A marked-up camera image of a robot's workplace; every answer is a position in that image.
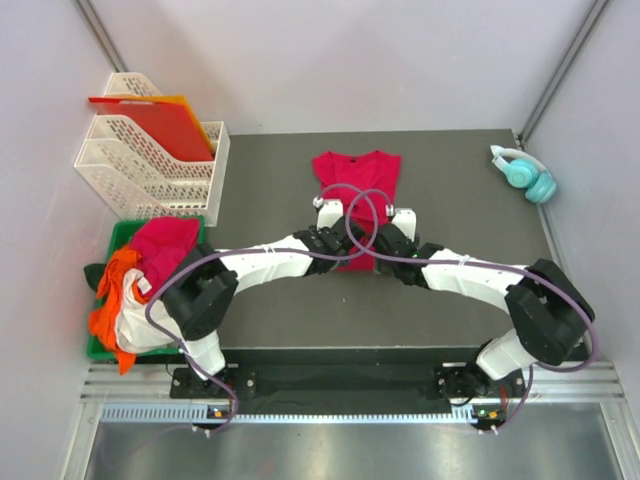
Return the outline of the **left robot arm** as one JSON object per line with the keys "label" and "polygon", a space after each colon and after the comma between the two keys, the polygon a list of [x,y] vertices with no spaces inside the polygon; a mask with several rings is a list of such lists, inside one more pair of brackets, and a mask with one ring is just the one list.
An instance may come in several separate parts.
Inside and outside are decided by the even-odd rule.
{"label": "left robot arm", "polygon": [[283,239],[242,250],[196,245],[174,270],[160,296],[175,321],[177,343],[194,364],[192,384],[205,396],[226,387],[226,360],[217,330],[237,294],[283,278],[327,273],[348,263],[365,231],[353,220],[310,226]]}

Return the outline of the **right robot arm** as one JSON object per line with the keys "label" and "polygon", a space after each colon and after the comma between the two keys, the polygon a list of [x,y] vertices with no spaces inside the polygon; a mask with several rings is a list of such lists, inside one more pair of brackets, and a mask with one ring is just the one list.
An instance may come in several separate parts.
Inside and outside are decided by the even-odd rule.
{"label": "right robot arm", "polygon": [[459,294],[509,315],[513,327],[481,346],[467,364],[467,384],[481,396],[534,364],[562,372],[595,319],[585,298],[548,259],[531,266],[484,262],[438,244],[419,246],[392,223],[379,229],[374,249],[380,267],[405,285]]}

